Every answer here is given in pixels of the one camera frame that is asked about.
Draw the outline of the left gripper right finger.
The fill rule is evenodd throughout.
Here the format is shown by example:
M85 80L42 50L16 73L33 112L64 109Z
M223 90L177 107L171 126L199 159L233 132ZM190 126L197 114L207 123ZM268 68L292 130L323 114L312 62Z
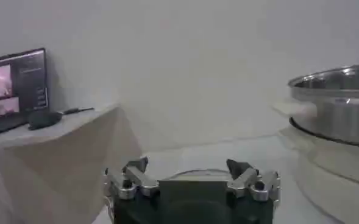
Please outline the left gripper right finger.
M227 182L227 188L236 198L244 197L246 193L255 201L280 201L281 185L278 172L270 170L261 173L247 162L227 159L226 164L232 180Z

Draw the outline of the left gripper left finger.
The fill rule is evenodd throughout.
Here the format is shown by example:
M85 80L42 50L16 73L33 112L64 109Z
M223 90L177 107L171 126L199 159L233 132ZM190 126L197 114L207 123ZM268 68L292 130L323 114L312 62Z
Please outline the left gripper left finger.
M104 170L104 195L117 196L122 200L133 200L137 193L153 197L159 191L159 182L145 174L148 157L128 161L121 170Z

